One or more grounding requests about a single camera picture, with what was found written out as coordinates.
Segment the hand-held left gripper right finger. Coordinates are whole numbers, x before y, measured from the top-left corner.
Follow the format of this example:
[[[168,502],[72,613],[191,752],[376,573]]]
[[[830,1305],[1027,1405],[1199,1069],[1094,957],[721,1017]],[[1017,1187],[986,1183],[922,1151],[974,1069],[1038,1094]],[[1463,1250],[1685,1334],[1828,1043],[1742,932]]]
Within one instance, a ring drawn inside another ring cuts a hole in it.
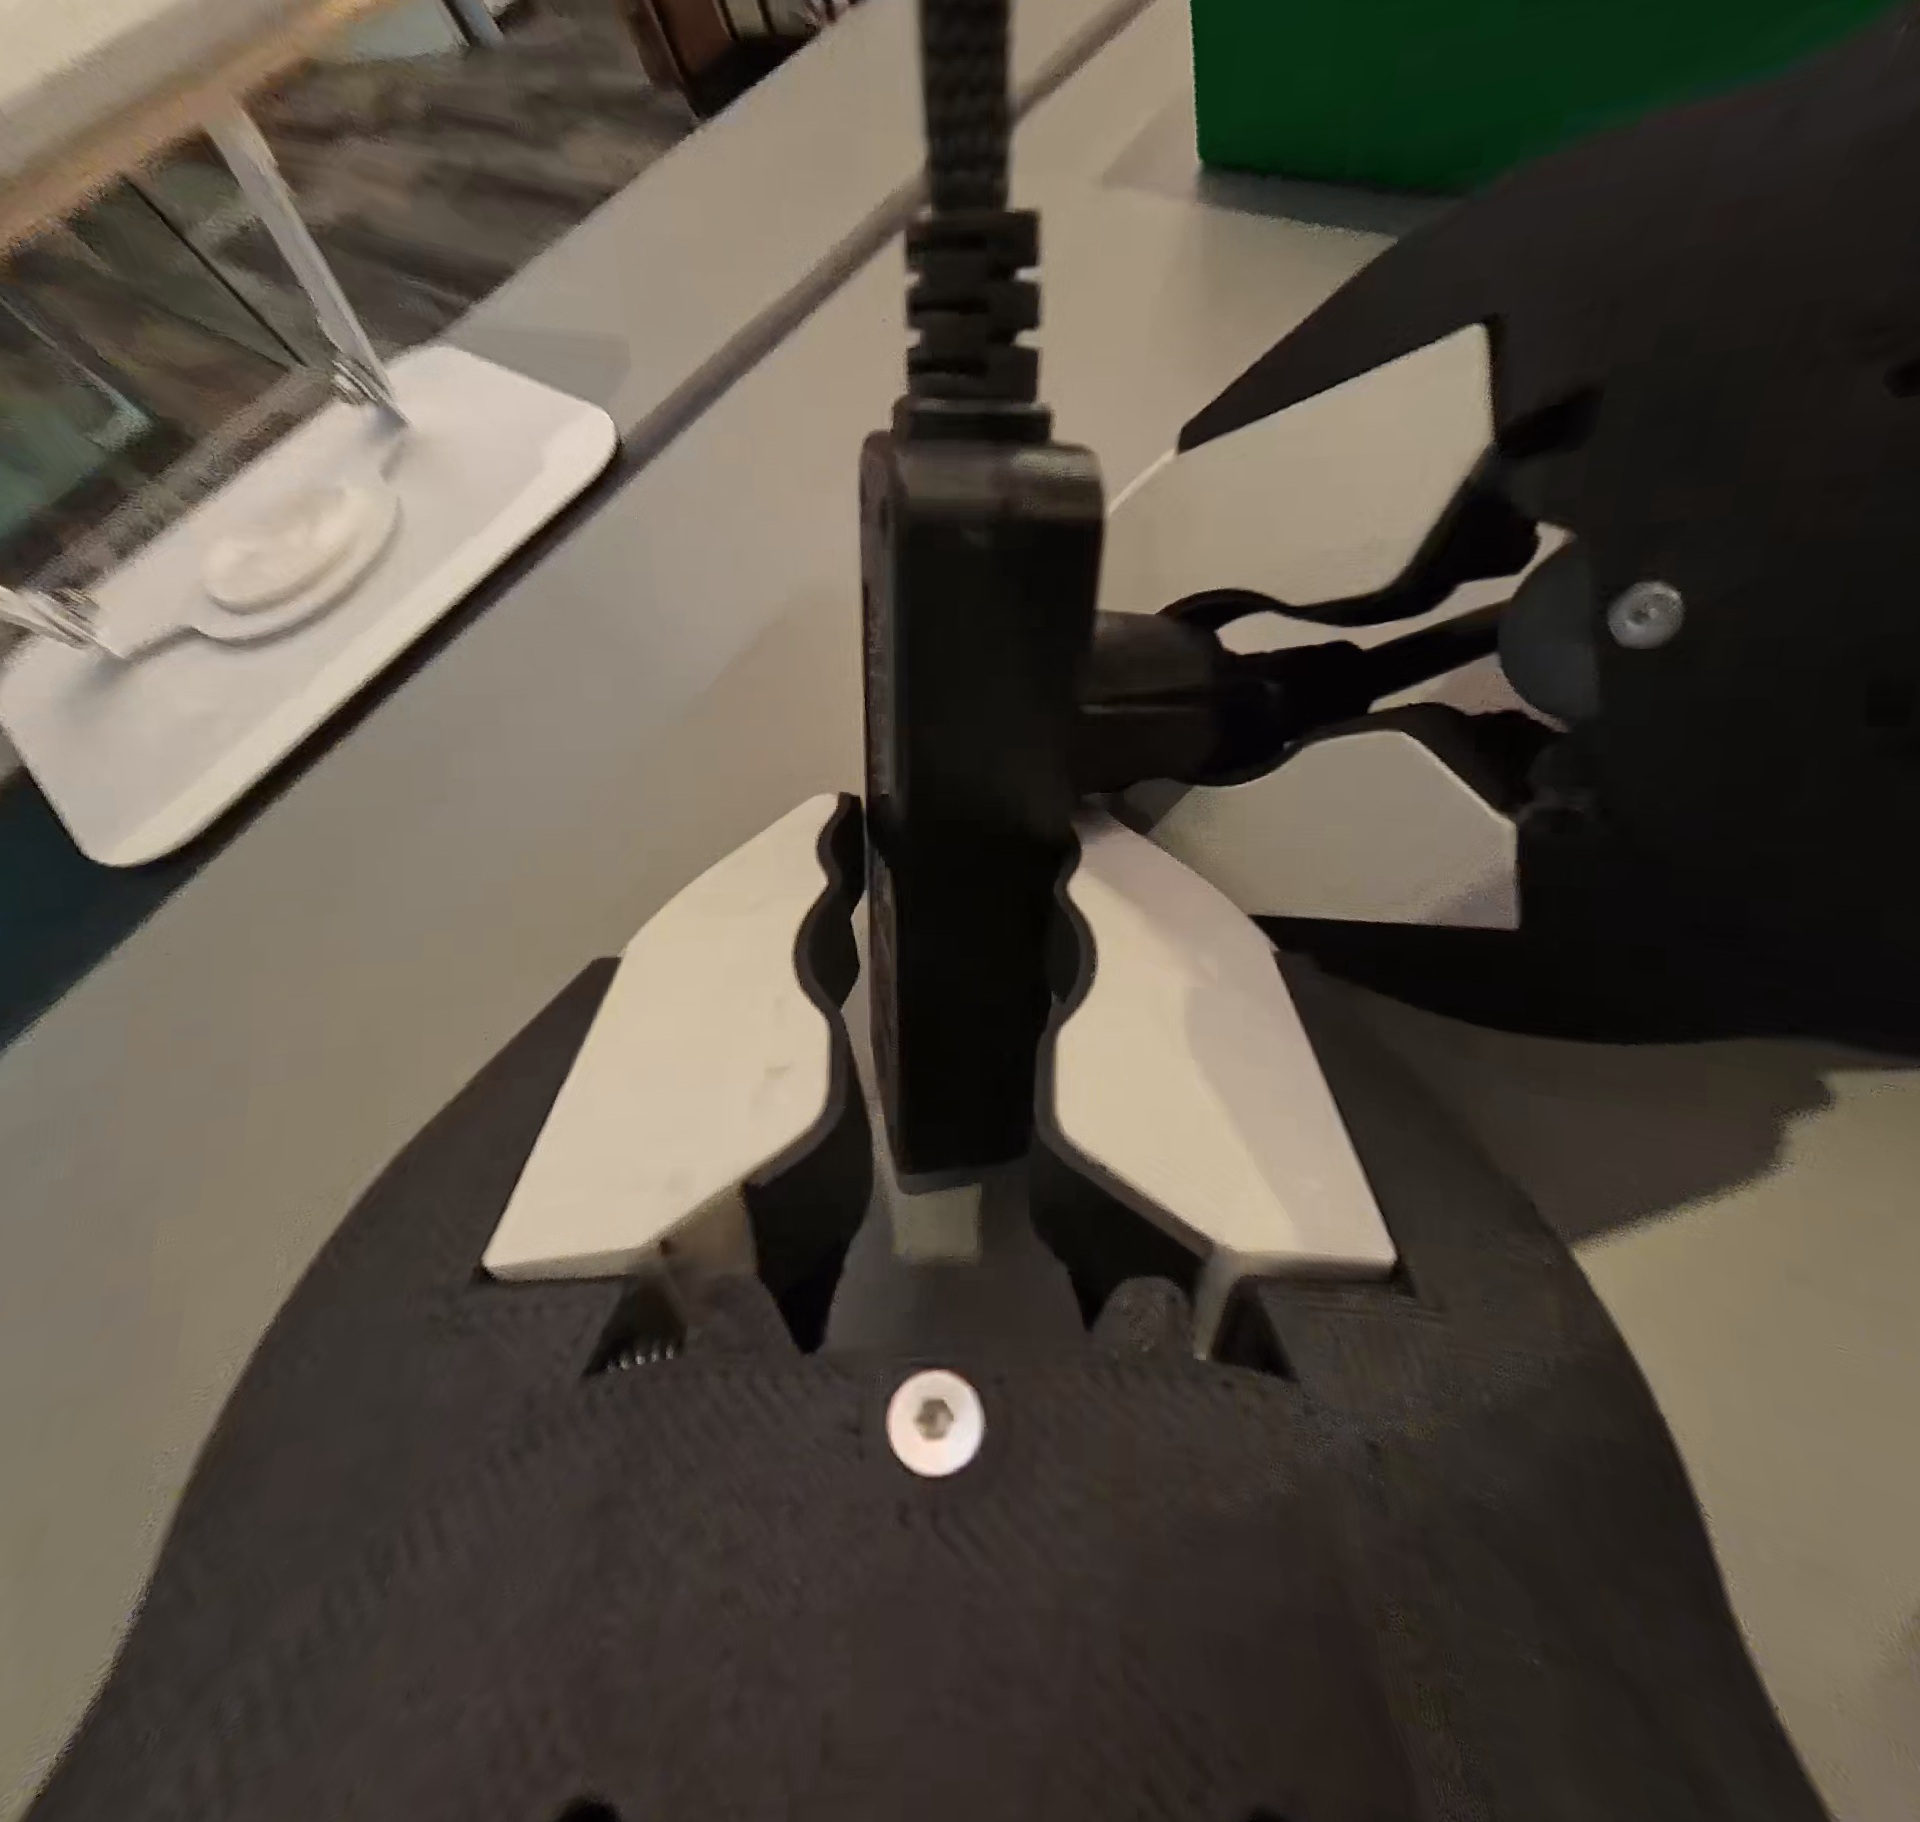
[[[1125,1281],[1215,1351],[1242,1281],[1381,1281],[1397,1250],[1259,926],[1105,811],[1075,822],[1038,1050],[1038,1233],[1087,1316]]]

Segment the white document stand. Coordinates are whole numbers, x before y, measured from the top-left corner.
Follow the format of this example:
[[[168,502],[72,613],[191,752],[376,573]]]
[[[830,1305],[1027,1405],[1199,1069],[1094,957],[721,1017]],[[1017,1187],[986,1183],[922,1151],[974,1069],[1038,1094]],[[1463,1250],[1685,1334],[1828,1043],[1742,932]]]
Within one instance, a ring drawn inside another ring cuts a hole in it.
[[[385,362],[264,132],[207,138],[314,308],[329,399],[76,592],[8,592],[3,737],[93,864],[185,847],[609,468],[611,415],[441,342]]]

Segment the black power strip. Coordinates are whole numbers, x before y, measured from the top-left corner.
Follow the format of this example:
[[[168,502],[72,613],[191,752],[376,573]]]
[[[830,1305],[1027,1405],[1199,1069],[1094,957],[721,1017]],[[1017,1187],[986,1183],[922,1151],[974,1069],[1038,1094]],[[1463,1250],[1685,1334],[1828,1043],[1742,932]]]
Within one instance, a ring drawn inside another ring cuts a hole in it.
[[[943,1186],[1033,1136],[1105,491],[1046,408],[914,394],[858,491],[878,1105],[900,1177]]]

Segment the black power plug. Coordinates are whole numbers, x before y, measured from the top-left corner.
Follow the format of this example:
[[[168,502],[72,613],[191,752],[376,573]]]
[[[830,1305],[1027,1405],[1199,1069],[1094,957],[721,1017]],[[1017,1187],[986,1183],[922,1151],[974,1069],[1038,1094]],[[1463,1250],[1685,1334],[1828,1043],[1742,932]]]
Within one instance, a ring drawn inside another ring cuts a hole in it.
[[[1277,769],[1298,733],[1275,652],[1234,650],[1188,616],[1094,613],[1069,753],[1081,797],[1247,783]]]

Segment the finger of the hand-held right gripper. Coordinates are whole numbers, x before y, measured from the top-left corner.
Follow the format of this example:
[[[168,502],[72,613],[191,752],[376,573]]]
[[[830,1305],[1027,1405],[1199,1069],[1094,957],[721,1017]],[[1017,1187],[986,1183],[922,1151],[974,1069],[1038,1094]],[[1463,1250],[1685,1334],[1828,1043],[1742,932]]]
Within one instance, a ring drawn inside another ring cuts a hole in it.
[[[1224,635],[1263,650],[1373,643],[1507,598],[1522,570],[1367,626],[1305,613],[1376,594],[1411,564],[1493,438],[1489,363],[1488,329],[1469,324],[1155,463],[1107,520],[1101,608],[1250,592],[1290,611]]]
[[[1522,710],[1416,702],[1257,778],[1153,778],[1119,814],[1253,917],[1507,934],[1522,922]]]

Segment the green plastic bin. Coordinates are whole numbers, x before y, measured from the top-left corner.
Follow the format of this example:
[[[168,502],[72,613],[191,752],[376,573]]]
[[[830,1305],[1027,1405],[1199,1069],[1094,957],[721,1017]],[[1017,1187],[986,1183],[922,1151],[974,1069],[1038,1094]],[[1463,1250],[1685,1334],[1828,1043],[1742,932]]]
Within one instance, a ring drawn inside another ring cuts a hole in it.
[[[1188,0],[1199,162],[1460,193],[1911,0]]]

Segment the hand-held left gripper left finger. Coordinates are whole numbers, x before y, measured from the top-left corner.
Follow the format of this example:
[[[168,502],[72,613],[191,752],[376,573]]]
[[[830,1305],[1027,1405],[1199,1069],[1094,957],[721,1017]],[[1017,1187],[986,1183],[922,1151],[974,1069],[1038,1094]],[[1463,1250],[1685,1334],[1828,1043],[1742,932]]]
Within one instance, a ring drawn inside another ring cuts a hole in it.
[[[627,939],[483,1250],[497,1281],[635,1275],[698,1247],[796,1290],[871,1192],[845,1003],[866,842],[815,794]]]

